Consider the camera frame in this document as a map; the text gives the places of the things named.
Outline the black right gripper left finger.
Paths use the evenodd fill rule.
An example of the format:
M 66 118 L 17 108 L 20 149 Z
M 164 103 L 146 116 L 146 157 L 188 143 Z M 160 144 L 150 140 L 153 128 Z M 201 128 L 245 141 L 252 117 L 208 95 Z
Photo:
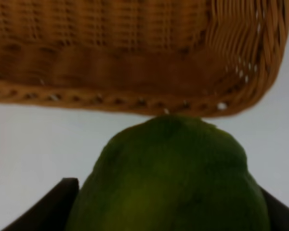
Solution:
M 28 211 L 4 231 L 63 231 L 71 207 L 79 193 L 77 178 L 62 178 Z

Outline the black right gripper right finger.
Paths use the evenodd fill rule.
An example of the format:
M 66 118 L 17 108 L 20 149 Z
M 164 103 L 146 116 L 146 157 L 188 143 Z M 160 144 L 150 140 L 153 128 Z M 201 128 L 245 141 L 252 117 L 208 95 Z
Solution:
M 272 231 L 289 231 L 289 207 L 261 187 Z

